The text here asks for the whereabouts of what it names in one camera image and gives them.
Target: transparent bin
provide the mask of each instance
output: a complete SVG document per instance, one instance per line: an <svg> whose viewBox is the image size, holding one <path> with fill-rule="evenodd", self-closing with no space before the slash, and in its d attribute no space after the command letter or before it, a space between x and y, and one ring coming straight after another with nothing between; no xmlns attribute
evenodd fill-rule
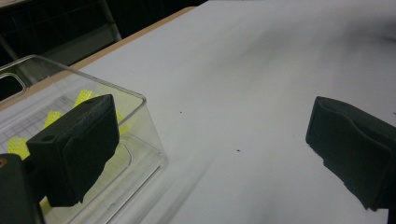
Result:
<svg viewBox="0 0 396 224"><path fill-rule="evenodd" d="M64 114L81 95L111 93L114 97L120 129L115 155L83 203L51 208L45 200L41 202L47 223L106 223L165 166L143 95L39 56L0 68L0 78L6 76L16 77L22 89L0 104L0 153L7 153L10 138L31 138L43 129L51 110Z"/></svg>

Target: brown edge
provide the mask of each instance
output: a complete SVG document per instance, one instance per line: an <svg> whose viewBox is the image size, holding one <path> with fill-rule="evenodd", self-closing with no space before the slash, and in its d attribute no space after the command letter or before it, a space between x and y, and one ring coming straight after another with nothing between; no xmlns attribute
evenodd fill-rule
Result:
<svg viewBox="0 0 396 224"><path fill-rule="evenodd" d="M78 63L73 64L71 67L74 68L74 69L77 69L77 70L81 69L82 67L84 67L84 66L86 66L86 65L88 65L90 63L93 63L94 61L104 57L108 53L110 53L110 52L112 52L112 51L114 51L116 49L119 49L120 47L128 44L129 42L131 42L133 40L136 40L137 38L139 38L139 37L151 32L151 31L157 29L158 27L168 23L169 21L172 21L172 20L176 19L177 17L179 17L179 16L181 16L181 15L183 15L183 14L185 14L185 13L191 11L191 10L193 10L194 8L195 7L185 7L183 9L181 9L180 11L178 11L178 12L176 12L176 13L174 13L174 14L166 17L166 18L151 24L150 26L144 28L143 30L138 31L137 33L135 33L133 35L130 35L130 36L122 39L121 41L119 41L119 42L117 42L117 43L115 43L115 44L113 44L113 45L111 45L111 46L109 46L109 47L107 47L105 49L102 49L102 50L94 53L93 55L91 55L91 56L79 61Z"/></svg>

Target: white table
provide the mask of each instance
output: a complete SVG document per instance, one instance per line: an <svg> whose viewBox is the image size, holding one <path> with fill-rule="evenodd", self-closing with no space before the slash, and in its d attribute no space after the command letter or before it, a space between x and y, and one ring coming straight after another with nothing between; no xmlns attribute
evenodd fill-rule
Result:
<svg viewBox="0 0 396 224"><path fill-rule="evenodd" d="M304 140L318 95L396 125L381 4L210 1L85 66L148 98L169 159L115 223L386 223Z"/></svg>

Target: white tabletop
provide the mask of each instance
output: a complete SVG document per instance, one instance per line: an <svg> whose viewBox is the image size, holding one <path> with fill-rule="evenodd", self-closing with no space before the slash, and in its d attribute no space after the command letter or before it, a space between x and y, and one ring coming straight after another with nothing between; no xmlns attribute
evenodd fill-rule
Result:
<svg viewBox="0 0 396 224"><path fill-rule="evenodd" d="M83 68L148 98L169 159L115 222L386 223L304 140L319 95L396 125L396 10L357 2L211 1Z"/></svg>

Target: table surface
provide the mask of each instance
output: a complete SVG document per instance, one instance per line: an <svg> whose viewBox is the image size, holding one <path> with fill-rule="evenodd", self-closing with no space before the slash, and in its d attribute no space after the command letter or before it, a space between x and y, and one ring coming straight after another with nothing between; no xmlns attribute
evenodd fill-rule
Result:
<svg viewBox="0 0 396 224"><path fill-rule="evenodd" d="M386 223L304 137L317 96L396 125L394 11L209 1L78 64L147 97L169 160L114 221Z"/></svg>

